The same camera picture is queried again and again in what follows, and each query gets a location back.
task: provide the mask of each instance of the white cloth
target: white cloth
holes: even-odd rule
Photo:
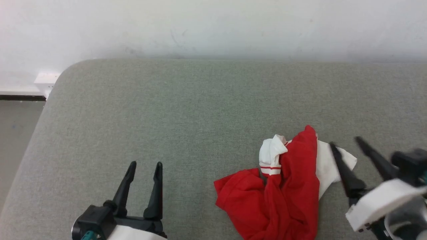
[[[259,154],[260,169],[263,174],[280,174],[279,155],[288,151],[285,143],[285,138],[277,134],[263,141]],[[352,170],[357,163],[357,158],[342,148],[338,150],[342,154],[343,161]],[[333,182],[341,180],[329,144],[319,140],[317,140],[316,176],[320,182],[319,199]]]
[[[342,160],[350,170],[353,170],[357,158],[342,148],[338,148],[338,150],[341,152]],[[319,199],[331,183],[341,181],[329,144],[319,140],[317,140],[316,176],[320,182]]]
[[[281,165],[279,164],[279,155],[288,151],[284,143],[286,139],[280,135],[274,135],[263,141],[260,149],[260,169],[263,174],[280,174]]]

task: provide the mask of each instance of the white electrical outlet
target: white electrical outlet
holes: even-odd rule
[[[60,73],[39,73],[34,81],[34,85],[46,97],[49,97],[50,92],[55,86]]]

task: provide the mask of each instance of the baseboard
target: baseboard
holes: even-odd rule
[[[30,95],[0,95],[0,100],[6,101],[46,101],[44,96]]]
[[[22,88],[0,88],[0,95],[43,96],[43,94],[36,86]]]
[[[46,101],[36,87],[0,88],[0,100],[10,101]]]

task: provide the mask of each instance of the red stripe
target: red stripe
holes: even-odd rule
[[[263,167],[263,166],[260,166],[260,168],[269,168],[269,169],[282,169],[281,167]]]

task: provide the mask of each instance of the floor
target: floor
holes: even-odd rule
[[[0,101],[0,210],[44,104],[45,102]]]

